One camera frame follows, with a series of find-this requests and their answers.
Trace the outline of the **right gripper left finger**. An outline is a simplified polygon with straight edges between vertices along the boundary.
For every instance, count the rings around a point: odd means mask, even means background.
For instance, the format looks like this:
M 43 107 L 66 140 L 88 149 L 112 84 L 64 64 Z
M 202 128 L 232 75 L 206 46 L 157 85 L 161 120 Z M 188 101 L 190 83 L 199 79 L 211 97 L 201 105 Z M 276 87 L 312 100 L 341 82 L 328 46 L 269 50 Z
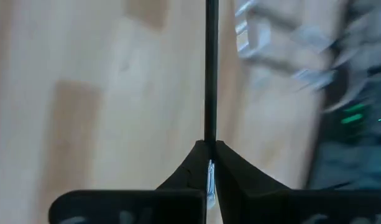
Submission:
M 196 141 L 155 190 L 74 190 L 48 210 L 49 223 L 204 223 L 210 151 Z

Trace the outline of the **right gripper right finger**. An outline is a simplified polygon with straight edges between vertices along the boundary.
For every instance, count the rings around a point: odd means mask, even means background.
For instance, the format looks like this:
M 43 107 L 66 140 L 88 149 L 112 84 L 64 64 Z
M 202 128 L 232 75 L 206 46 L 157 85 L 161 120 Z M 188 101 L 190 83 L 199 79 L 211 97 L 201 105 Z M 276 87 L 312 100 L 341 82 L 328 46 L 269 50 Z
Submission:
M 223 141 L 214 156 L 224 223 L 381 223 L 381 190 L 295 190 Z

